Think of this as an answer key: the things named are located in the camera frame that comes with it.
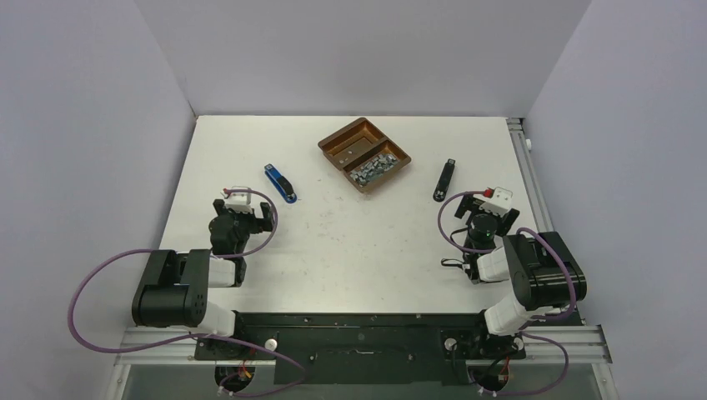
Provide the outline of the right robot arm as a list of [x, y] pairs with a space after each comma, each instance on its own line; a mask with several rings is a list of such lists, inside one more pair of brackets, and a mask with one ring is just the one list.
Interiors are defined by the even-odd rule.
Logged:
[[511, 197], [499, 188], [465, 194], [454, 213], [467, 219], [460, 268], [473, 283], [510, 284], [509, 292], [483, 311], [485, 325], [470, 336], [483, 357], [493, 356], [504, 336], [533, 321], [567, 318], [588, 292], [584, 272], [558, 232], [526, 227], [510, 232], [519, 216]]

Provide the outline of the brown plastic tray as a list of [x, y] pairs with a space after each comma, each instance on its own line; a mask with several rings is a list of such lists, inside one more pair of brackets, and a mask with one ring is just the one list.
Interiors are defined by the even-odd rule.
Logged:
[[[371, 193], [402, 171], [412, 158], [366, 117], [359, 117], [318, 142], [327, 160], [360, 193]], [[392, 153], [399, 163], [367, 186], [359, 186], [349, 173], [380, 153]]]

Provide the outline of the blue stapler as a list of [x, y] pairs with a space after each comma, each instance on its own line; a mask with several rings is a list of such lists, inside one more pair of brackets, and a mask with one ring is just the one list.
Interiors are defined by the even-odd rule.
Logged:
[[273, 184], [286, 203], [292, 204], [298, 200], [291, 182], [273, 164], [266, 164], [263, 170], [265, 176]]

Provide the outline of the black stapler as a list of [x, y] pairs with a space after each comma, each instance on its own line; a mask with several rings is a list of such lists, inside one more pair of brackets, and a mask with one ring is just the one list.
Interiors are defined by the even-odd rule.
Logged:
[[439, 180], [434, 189], [433, 200], [441, 203], [447, 196], [449, 186], [455, 169], [455, 160], [450, 158], [444, 164]]

